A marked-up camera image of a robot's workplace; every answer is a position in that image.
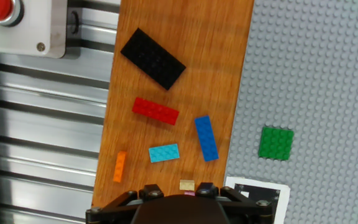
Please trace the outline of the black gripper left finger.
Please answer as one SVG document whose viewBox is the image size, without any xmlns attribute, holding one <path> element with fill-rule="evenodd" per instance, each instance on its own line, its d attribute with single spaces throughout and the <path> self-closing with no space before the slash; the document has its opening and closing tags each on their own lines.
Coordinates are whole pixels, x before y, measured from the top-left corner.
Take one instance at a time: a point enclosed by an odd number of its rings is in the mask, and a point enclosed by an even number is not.
<svg viewBox="0 0 358 224">
<path fill-rule="evenodd" d="M 142 203 L 163 197 L 164 193 L 157 184 L 145 185 L 139 191 L 124 192 L 103 208 L 88 209 L 86 224 L 130 223 Z"/>
</svg>

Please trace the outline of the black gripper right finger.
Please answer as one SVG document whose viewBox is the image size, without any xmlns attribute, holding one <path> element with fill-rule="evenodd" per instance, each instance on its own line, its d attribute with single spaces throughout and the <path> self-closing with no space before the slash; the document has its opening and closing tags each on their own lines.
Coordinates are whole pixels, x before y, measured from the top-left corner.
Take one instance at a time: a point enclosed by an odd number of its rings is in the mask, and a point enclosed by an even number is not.
<svg viewBox="0 0 358 224">
<path fill-rule="evenodd" d="M 217 201 L 230 223 L 274 223 L 273 189 L 244 184 L 219 188 L 212 182 L 202 182 L 195 195 Z"/>
</svg>

